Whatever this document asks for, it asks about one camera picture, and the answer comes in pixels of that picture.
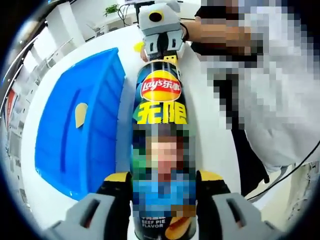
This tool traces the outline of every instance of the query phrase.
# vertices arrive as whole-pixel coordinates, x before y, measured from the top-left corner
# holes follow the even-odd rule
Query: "potted plant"
[[[113,13],[116,13],[118,12],[119,10],[119,4],[113,4],[111,6],[108,6],[105,8],[105,11],[104,11],[104,16],[108,16],[108,14],[113,14]]]

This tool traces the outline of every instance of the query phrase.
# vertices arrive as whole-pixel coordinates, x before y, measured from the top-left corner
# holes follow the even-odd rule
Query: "blue bin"
[[[116,171],[116,135],[125,71],[113,48],[90,56],[64,72],[40,119],[35,168],[61,193],[80,200]],[[84,125],[75,109],[86,103]]]

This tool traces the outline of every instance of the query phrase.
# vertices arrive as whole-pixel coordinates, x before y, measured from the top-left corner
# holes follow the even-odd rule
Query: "blue plastic crate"
[[[36,138],[35,168],[49,184],[75,200],[96,192],[116,171],[116,134],[125,71],[113,48],[64,72],[45,105]],[[86,103],[84,125],[75,109]]]

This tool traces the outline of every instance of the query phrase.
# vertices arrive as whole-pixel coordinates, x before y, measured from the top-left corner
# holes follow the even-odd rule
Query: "red lay's logo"
[[[156,70],[150,73],[141,86],[141,97],[148,101],[175,101],[181,95],[181,84],[172,73]]]

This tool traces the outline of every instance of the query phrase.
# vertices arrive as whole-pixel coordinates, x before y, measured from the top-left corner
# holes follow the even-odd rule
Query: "person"
[[[273,3],[243,15],[232,0],[201,6],[195,21],[182,22],[196,53],[237,63],[227,73],[221,58],[211,58],[222,65],[213,83],[231,119],[243,196],[261,180],[269,182],[270,173],[301,163],[320,139],[320,70],[308,64],[317,62],[313,49],[307,51],[301,28],[290,19],[288,10]],[[147,61],[144,51],[141,58]],[[319,157],[317,148],[307,162]]]

